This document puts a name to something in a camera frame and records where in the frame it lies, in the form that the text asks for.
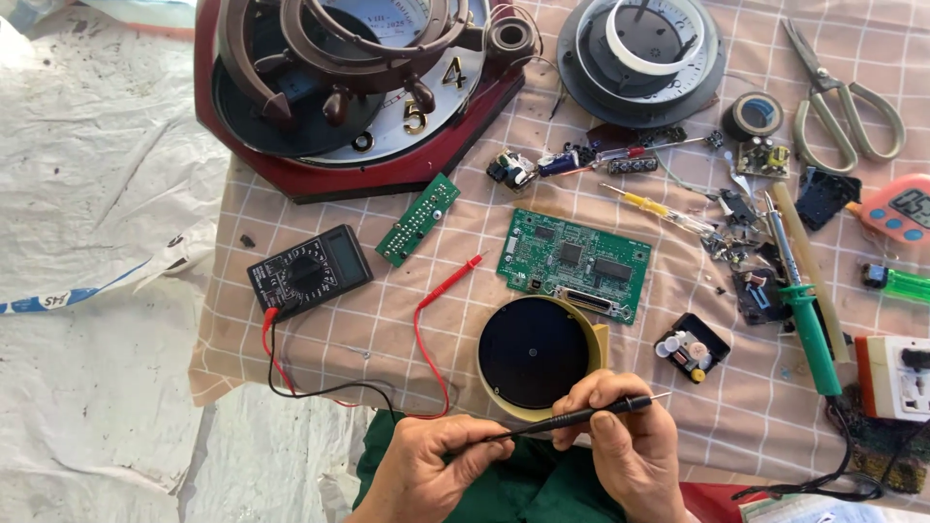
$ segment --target digital multimeter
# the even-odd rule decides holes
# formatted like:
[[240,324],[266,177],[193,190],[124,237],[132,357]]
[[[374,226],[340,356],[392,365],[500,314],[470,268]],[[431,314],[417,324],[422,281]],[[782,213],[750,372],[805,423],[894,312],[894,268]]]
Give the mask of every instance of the digital multimeter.
[[334,227],[248,269],[261,310],[283,312],[275,323],[298,315],[374,279],[349,225]]
[[930,243],[930,175],[909,174],[892,181],[864,199],[859,219],[899,242]]

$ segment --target orange timer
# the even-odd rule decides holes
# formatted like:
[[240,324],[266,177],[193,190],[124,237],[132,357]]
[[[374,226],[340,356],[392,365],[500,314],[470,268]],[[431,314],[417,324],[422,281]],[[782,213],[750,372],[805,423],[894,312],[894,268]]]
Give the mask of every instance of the orange timer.
[[859,219],[899,242],[930,243],[930,175],[892,181],[863,201]]

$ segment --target scissors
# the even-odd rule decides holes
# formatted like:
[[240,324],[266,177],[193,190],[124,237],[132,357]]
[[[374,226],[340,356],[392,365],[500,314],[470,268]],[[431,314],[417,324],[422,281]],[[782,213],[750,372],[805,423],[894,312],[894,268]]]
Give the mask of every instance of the scissors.
[[[887,100],[871,89],[861,86],[856,82],[847,86],[840,80],[830,76],[830,72],[820,65],[820,62],[817,60],[817,54],[814,53],[814,49],[807,43],[807,39],[804,38],[804,35],[794,26],[794,22],[791,20],[782,20],[781,22],[785,26],[788,38],[790,38],[791,43],[794,44],[794,49],[798,52],[798,56],[800,56],[801,60],[804,62],[807,75],[810,76],[811,84],[813,84],[809,98],[801,101],[798,105],[798,114],[795,115],[794,118],[794,143],[798,146],[798,149],[800,149],[801,156],[804,157],[804,160],[806,160],[809,165],[824,168],[839,174],[849,174],[858,164],[858,156],[856,154],[856,149],[853,147],[853,143],[846,137],[843,128],[840,127],[840,124],[836,121],[836,117],[830,112],[830,108],[827,107],[827,103],[823,100],[823,93],[832,89],[836,89],[837,94],[840,96],[840,106],[843,108],[846,119],[849,120],[850,131],[852,132],[853,139],[856,141],[859,150],[862,151],[862,155],[875,162],[890,162],[895,159],[901,152],[901,148],[904,147],[904,140],[906,138],[904,122],[901,121],[900,114],[897,113],[895,108],[888,103]],[[891,126],[892,132],[894,133],[894,141],[891,146],[891,151],[888,153],[882,154],[875,151],[875,147],[872,146],[869,141],[869,136],[866,135],[866,129],[862,127],[862,118],[859,117],[858,109],[856,109],[856,105],[853,103],[853,94],[857,94],[863,100],[878,109]],[[823,122],[824,127],[827,128],[833,139],[836,140],[837,145],[840,146],[840,153],[843,155],[846,162],[845,166],[841,168],[827,166],[820,160],[817,160],[814,154],[811,153],[810,147],[807,145],[807,140],[804,138],[804,120],[807,118],[807,111],[811,105],[814,106],[814,110],[817,111],[817,114],[820,116],[820,120]]]

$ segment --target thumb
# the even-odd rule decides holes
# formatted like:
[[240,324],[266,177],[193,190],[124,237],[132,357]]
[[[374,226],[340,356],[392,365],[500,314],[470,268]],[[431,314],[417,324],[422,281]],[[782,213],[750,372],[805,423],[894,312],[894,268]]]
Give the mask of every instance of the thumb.
[[492,462],[505,458],[506,453],[503,444],[497,441],[473,445],[452,460],[443,475],[452,481],[456,489],[465,490]]
[[633,457],[633,439],[630,431],[612,412],[600,411],[591,416],[591,444],[606,458],[629,463]]

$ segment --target hand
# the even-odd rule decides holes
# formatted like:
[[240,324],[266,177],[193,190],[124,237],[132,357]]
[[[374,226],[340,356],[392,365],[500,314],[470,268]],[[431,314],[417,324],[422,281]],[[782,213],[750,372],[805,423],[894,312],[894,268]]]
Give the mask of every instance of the hand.
[[[565,414],[600,409],[622,396],[653,396],[635,374],[597,370],[578,382],[552,411]],[[597,412],[590,423],[552,431],[552,444],[566,450],[581,433],[591,434],[594,470],[601,485],[617,500],[631,523],[689,521],[678,488],[678,432],[658,403],[617,416]]]
[[[465,415],[403,418],[371,489],[345,523],[440,523],[492,462],[511,457],[509,439],[479,443],[505,432],[499,423]],[[460,449],[449,465],[443,463],[442,456]]]

